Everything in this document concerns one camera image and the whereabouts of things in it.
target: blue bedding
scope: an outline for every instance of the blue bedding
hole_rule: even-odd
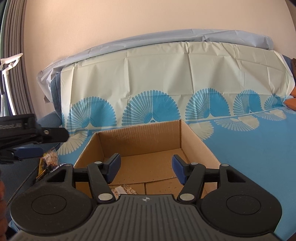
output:
[[[236,131],[211,120],[214,131],[204,143],[221,163],[230,164],[280,201],[282,218],[275,233],[287,240],[296,232],[296,112],[277,110],[286,117],[253,115],[259,126],[252,131]]]

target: gray curtain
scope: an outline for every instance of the gray curtain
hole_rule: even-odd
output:
[[[3,58],[24,52],[23,29],[26,2],[27,0],[7,0],[6,12],[4,13],[6,16],[3,17],[5,22],[2,22],[1,27]],[[17,115],[34,113],[28,88],[24,55],[17,66],[11,69],[8,74],[12,104]]]
[[[0,20],[1,20],[1,29],[4,31],[5,19],[6,19],[6,6],[7,0],[0,1]],[[0,58],[3,58],[3,34],[0,32]],[[9,115],[8,106],[7,106],[7,96],[5,94],[5,86],[2,85],[3,76],[0,76],[0,94],[1,94],[1,102],[0,102],[0,116]]]

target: person's hand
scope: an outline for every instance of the person's hand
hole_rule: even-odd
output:
[[[6,202],[4,200],[5,187],[4,183],[0,181],[0,241],[6,241],[6,230],[8,227],[7,220],[5,218]]]

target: blue fan print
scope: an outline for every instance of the blue fan print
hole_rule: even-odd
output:
[[[78,131],[70,134],[69,139],[64,142],[58,149],[58,155],[66,155],[76,151],[87,138],[87,131]]]
[[[259,121],[252,115],[239,116],[238,118],[225,118],[214,120],[218,125],[233,131],[250,131],[259,126]]]
[[[186,107],[186,120],[198,120],[214,117],[230,116],[229,106],[224,97],[215,89],[207,88],[196,92]]]
[[[263,111],[260,96],[253,90],[244,90],[239,93],[233,103],[235,115],[249,114]]]
[[[179,120],[176,102],[161,91],[144,91],[133,97],[124,110],[122,125]]]
[[[71,107],[67,129],[84,129],[89,123],[94,127],[116,126],[113,107],[99,97],[87,97]]]
[[[291,109],[288,109],[287,107],[282,107],[282,108],[280,108],[280,109],[282,109],[282,110],[283,110],[284,112],[286,112],[286,113],[296,115],[296,111],[291,110]]]
[[[197,123],[190,123],[190,128],[202,140],[206,140],[214,133],[214,127],[210,121],[203,121]]]
[[[287,118],[286,114],[280,109],[257,113],[255,115],[258,117],[261,117],[263,119],[271,120],[271,121],[282,121]]]
[[[283,99],[276,94],[272,94],[267,101],[265,101],[264,109],[271,110],[274,108],[282,107],[283,106]]]

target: cardboard bottom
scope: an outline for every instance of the cardboard bottom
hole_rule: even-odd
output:
[[[175,198],[179,195],[183,188],[177,178],[171,178],[150,183],[129,184],[133,190],[139,195],[158,195],[158,194],[173,194]],[[115,188],[120,185],[109,185],[110,188]],[[91,198],[91,192],[88,183],[76,183],[76,189],[87,194]],[[202,198],[207,195],[206,190],[202,192]]]
[[[174,178],[173,155],[179,155],[189,163],[181,148],[121,157],[121,167],[111,185],[151,183]]]

